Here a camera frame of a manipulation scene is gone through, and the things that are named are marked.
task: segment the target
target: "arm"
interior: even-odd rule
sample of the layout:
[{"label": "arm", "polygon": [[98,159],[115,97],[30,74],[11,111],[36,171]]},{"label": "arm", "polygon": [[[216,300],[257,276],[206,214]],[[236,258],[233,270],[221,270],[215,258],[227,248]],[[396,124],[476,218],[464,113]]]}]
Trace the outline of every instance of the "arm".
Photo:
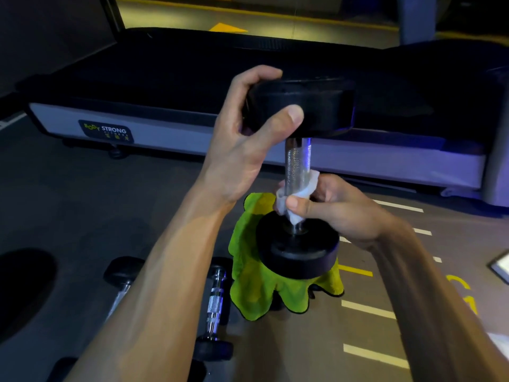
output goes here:
[{"label": "arm", "polygon": [[86,348],[66,382],[187,380],[200,304],[221,222],[250,188],[265,154],[300,125],[288,106],[251,136],[240,134],[249,86],[280,77],[258,66],[235,77],[219,114],[203,169],[137,280]]},{"label": "arm", "polygon": [[321,175],[314,196],[319,202],[290,197],[287,207],[302,217],[327,221],[372,253],[416,382],[508,379],[509,363],[409,224],[338,176]]}]

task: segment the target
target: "yellow-green cloth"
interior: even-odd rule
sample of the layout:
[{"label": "yellow-green cloth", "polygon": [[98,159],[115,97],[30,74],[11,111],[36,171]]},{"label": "yellow-green cloth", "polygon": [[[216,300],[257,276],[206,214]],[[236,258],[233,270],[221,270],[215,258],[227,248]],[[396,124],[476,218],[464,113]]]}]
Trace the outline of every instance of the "yellow-green cloth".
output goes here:
[{"label": "yellow-green cloth", "polygon": [[275,274],[268,269],[258,256],[256,227],[260,219],[272,211],[275,195],[251,193],[244,201],[244,213],[233,230],[228,246],[233,256],[230,296],[247,320],[257,320],[270,308],[274,290],[279,292],[284,305],[292,312],[303,313],[308,309],[308,288],[311,284],[320,286],[331,295],[344,291],[340,271],[336,263],[327,273],[309,280],[295,280]]}]

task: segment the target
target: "yellow triangle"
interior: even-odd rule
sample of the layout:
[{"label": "yellow triangle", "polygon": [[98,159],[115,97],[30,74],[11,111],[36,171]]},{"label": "yellow triangle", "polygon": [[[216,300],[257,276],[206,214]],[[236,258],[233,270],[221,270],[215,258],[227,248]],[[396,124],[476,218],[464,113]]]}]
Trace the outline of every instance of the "yellow triangle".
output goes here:
[{"label": "yellow triangle", "polygon": [[245,29],[237,28],[228,24],[218,23],[209,29],[211,32],[247,32]]}]

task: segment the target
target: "person's right hand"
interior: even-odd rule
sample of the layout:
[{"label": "person's right hand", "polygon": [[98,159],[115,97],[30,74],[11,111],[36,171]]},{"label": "person's right hand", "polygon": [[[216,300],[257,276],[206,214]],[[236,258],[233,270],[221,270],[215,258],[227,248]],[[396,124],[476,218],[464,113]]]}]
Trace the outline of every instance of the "person's right hand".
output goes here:
[{"label": "person's right hand", "polygon": [[311,197],[316,202],[289,196],[287,208],[303,218],[326,221],[362,249],[370,248],[393,228],[409,228],[403,220],[334,174],[321,174]]}]

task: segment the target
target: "white tissue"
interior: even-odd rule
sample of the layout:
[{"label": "white tissue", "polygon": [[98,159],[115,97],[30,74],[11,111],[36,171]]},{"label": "white tissue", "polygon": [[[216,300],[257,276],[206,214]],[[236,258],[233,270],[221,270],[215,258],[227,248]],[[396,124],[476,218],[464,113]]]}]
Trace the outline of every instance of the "white tissue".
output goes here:
[{"label": "white tissue", "polygon": [[[293,193],[292,196],[300,197],[308,199],[311,194],[316,190],[318,185],[318,176],[320,175],[319,171],[316,170],[310,170],[309,171],[309,184],[302,189],[300,192]],[[304,220],[301,216],[296,215],[293,212],[290,212],[286,209],[286,198],[287,196],[284,195],[284,186],[279,188],[279,190],[276,193],[276,207],[277,212],[279,214],[287,214],[289,218],[289,222],[292,223],[292,225],[295,225],[301,221]]]}]

